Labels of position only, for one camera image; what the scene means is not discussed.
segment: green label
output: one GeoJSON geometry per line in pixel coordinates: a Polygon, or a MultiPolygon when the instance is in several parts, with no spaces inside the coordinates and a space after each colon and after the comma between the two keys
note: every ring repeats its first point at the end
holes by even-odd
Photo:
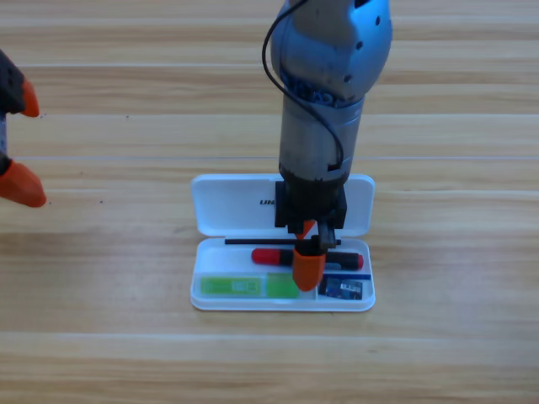
{"type": "Polygon", "coordinates": [[[260,296],[260,278],[218,278],[205,276],[200,279],[204,295],[260,296]]]}
{"type": "Polygon", "coordinates": [[[266,292],[272,299],[297,299],[300,296],[291,274],[268,274],[266,292]]]}

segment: open case lid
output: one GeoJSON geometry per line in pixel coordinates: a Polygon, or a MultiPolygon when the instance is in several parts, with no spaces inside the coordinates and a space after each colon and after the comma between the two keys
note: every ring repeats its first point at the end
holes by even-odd
{"type": "MultiPolygon", "coordinates": [[[[191,184],[199,231],[209,237],[295,238],[275,227],[275,183],[279,174],[205,174],[191,184]]],[[[374,203],[372,178],[352,174],[344,185],[348,210],[337,237],[369,231],[374,203]]]]}

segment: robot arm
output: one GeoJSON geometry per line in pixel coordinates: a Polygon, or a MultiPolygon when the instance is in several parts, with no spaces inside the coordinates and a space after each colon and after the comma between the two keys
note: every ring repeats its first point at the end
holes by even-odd
{"type": "Polygon", "coordinates": [[[40,179],[8,156],[7,114],[35,118],[40,108],[32,84],[0,50],[0,198],[40,208],[46,202],[40,179]]]}
{"type": "Polygon", "coordinates": [[[285,94],[275,226],[318,236],[295,250],[294,279],[316,287],[324,257],[343,228],[346,183],[366,94],[386,64],[392,42],[388,0],[286,0],[264,42],[264,69],[285,94]],[[271,38],[271,62],[265,62],[271,38]]]}

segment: silver metal cylinder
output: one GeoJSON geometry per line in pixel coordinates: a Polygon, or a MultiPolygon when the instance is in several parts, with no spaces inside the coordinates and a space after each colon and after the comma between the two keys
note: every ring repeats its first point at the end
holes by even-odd
{"type": "Polygon", "coordinates": [[[360,127],[363,99],[342,109],[310,105],[331,123],[343,145],[343,164],[339,170],[328,170],[328,166],[338,162],[334,138],[319,121],[285,97],[280,137],[280,170],[307,181],[334,181],[348,177],[360,127]]]}

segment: wooden table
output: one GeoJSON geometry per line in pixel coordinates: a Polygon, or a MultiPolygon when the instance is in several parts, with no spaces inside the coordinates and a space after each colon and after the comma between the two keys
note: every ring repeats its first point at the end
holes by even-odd
{"type": "Polygon", "coordinates": [[[260,65],[282,0],[1,0],[39,119],[0,203],[0,402],[539,402],[539,3],[393,0],[355,172],[377,181],[363,314],[189,302],[189,181],[274,173],[260,65]]]}

